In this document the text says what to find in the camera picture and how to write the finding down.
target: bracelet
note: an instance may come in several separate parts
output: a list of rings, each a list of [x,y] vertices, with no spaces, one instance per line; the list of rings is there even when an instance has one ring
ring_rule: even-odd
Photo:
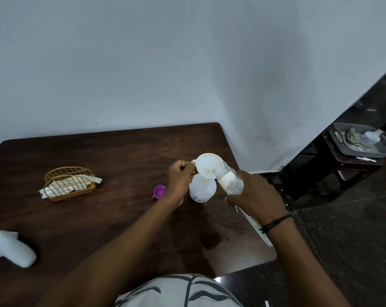
[[[292,217],[291,214],[288,214],[288,215],[285,215],[283,217],[280,217],[277,220],[272,221],[270,224],[267,224],[266,226],[261,227],[260,230],[262,231],[263,234],[265,234],[270,229],[272,229],[274,226],[277,226],[279,223],[284,221],[286,218],[291,218],[291,217]]]

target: shirt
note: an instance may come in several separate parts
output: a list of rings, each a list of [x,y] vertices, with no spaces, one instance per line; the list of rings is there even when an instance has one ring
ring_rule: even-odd
[[[198,275],[167,275],[120,295],[114,307],[242,307],[221,284]]]

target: wire basket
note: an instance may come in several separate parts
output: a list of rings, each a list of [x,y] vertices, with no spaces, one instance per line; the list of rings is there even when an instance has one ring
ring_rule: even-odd
[[[96,177],[89,169],[83,167],[61,167],[45,175],[45,186],[50,201],[82,195],[95,190],[95,182],[83,175]]]

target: small purple lid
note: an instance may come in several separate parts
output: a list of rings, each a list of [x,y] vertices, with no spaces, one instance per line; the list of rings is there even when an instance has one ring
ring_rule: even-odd
[[[160,199],[162,198],[163,194],[165,193],[166,186],[164,185],[158,185],[155,187],[155,190],[153,191],[153,198]]]

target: white tissue paper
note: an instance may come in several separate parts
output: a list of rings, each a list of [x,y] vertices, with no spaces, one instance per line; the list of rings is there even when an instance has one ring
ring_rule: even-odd
[[[0,230],[0,257],[9,259],[21,267],[31,266],[37,256],[30,247],[18,240],[17,232]]]
[[[102,179],[91,177],[90,175],[78,174],[61,181],[53,181],[49,186],[39,190],[42,198],[48,198],[58,195],[66,195],[73,190],[79,191],[86,189],[92,182],[101,183]]]

